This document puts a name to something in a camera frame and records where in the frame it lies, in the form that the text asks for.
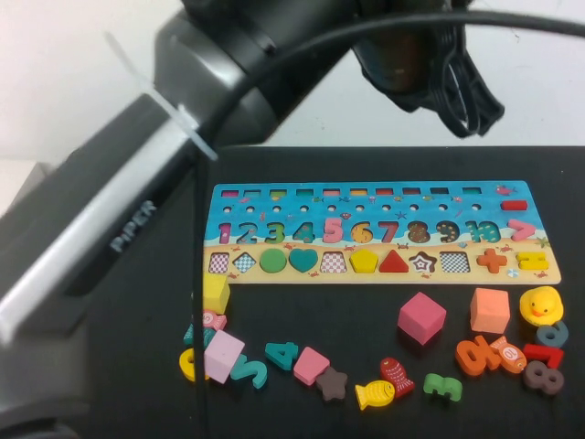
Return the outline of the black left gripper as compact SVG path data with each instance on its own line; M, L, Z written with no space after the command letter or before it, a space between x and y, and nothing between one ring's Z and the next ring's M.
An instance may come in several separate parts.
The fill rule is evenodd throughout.
M485 136L505 113L472 59L465 60L471 85L462 75L466 52L462 25L433 29L383 30L354 46L363 76L405 112L425 108L446 112L446 124L459 138Z

